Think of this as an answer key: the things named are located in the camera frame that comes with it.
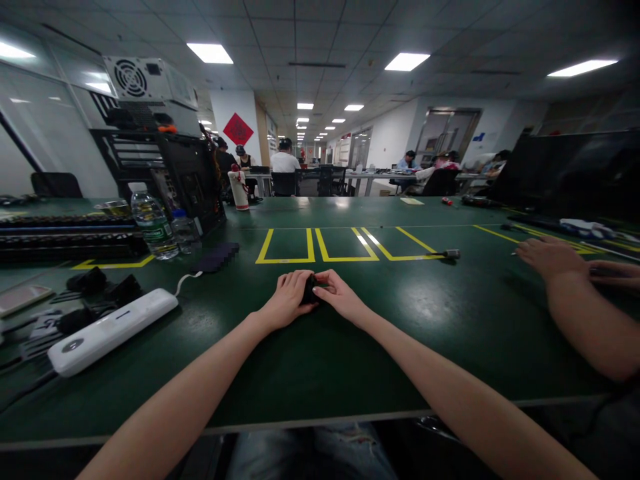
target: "electronic device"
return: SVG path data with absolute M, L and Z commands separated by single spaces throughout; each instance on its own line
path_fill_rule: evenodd
M 47 355 L 62 377 L 72 377 L 178 306 L 164 289 L 156 289 L 60 340 Z
M 198 98 L 189 79 L 159 58 L 104 56 L 120 107 L 140 127 L 156 130 L 168 115 L 181 135 L 200 138 Z
M 0 295 L 0 318 L 31 305 L 53 294 L 53 290 L 40 285 L 22 285 Z

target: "plastic bottle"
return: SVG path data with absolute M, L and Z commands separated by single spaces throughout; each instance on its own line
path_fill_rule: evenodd
M 129 188 L 133 192 L 131 212 L 149 250 L 158 260 L 174 258 L 180 250 L 160 203 L 147 192 L 144 183 L 130 183 Z
M 193 220 L 187 217 L 187 212 L 174 210 L 171 228 L 180 251 L 187 255 L 193 253 L 194 244 L 200 242 L 200 235 Z

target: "smartphone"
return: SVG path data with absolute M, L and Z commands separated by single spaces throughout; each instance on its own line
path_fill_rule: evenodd
M 23 285 L 0 295 L 0 318 L 6 317 L 32 303 L 53 294 L 53 290 L 40 285 Z

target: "sign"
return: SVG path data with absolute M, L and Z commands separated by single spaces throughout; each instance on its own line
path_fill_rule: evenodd
M 253 135 L 253 130 L 237 113 L 233 114 L 223 132 L 236 145 L 246 145 Z

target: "man in white shirt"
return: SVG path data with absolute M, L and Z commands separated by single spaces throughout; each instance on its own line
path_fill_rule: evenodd
M 276 173 L 293 173 L 300 168 L 300 162 L 291 154 L 293 142 L 289 138 L 280 139 L 280 150 L 271 156 L 271 170 Z

